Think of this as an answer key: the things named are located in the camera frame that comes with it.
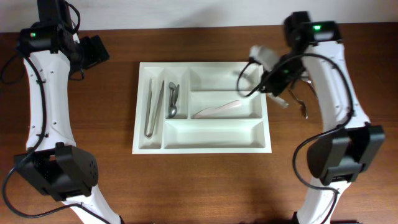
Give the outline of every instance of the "drawer organizer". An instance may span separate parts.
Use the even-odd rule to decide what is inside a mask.
[[[132,153],[271,153],[266,96],[257,92],[242,98],[235,90],[246,63],[141,63]],[[261,74],[262,67],[254,65],[245,71],[239,84],[244,94],[257,85]],[[169,118],[170,82],[180,85],[173,118]],[[195,119],[204,109],[237,100],[241,106]],[[148,138],[146,131],[154,120]]]

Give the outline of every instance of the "green light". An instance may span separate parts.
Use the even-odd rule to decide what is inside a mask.
[[[314,30],[320,30],[320,29],[321,29],[321,26],[320,26],[320,25],[313,26],[313,29],[314,29]]]

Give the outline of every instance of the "empty compartment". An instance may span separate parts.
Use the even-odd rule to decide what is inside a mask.
[[[235,90],[242,66],[192,67],[190,69],[191,91]],[[240,90],[252,90],[258,83],[262,69],[258,65],[249,66],[239,81]]]
[[[243,98],[239,96],[236,91],[192,92],[190,95],[190,117],[194,119],[195,115],[203,110],[208,108],[217,109],[220,106],[224,106],[237,100],[241,102],[241,106],[222,110],[200,119],[262,118],[261,95],[259,93],[255,93],[250,97]]]
[[[140,122],[140,130],[139,130],[139,142],[138,142],[138,148],[139,149],[160,149],[162,147],[162,132],[163,132],[163,104],[164,104],[164,97],[161,96],[161,99],[159,101],[159,93],[162,88],[162,81],[159,79],[152,79],[152,96],[150,99],[150,111],[149,111],[149,122],[148,122],[148,132],[150,132],[150,127],[152,122],[154,121],[153,117],[155,117],[155,126],[154,126],[154,131],[152,134],[151,138],[147,138],[145,136],[145,126],[146,126],[146,119],[147,119],[147,107],[148,107],[148,100],[149,100],[149,95],[148,91],[151,89],[149,88],[149,81],[150,77],[146,77],[145,79],[145,84],[143,86],[145,87],[143,89],[143,99],[142,99],[142,107],[141,107],[141,120]]]
[[[165,96],[164,96],[164,117],[166,119],[187,119],[188,118],[188,95],[189,95],[189,71],[187,67],[169,67],[164,70]],[[177,114],[169,118],[170,107],[170,82],[175,86],[180,85],[176,102]]]
[[[164,131],[165,149],[265,148],[260,119],[166,121]]]

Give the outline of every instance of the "wooden table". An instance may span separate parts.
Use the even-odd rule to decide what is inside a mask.
[[[386,142],[370,169],[344,193],[334,220],[365,223],[398,220],[398,24],[341,25],[346,60],[359,101],[373,124],[381,124]],[[289,50],[281,26],[211,29],[83,31],[100,35],[111,59],[68,86],[70,122],[77,146],[99,164],[99,187],[126,223],[239,223],[288,219],[303,204],[304,187],[294,176],[295,147],[322,130],[318,103],[302,85],[298,95],[309,119],[285,92],[290,107],[268,101],[272,154],[132,155],[139,62],[234,62],[246,60],[252,45]],[[13,54],[18,34],[1,34],[0,65]],[[18,75],[20,65],[8,73]],[[25,151],[29,125],[27,79],[0,85],[0,179],[12,156]],[[305,153],[298,159],[309,180]],[[26,213],[40,213],[61,203],[43,197],[18,175],[8,194]],[[65,210],[26,220],[0,202],[1,223],[79,223]]]

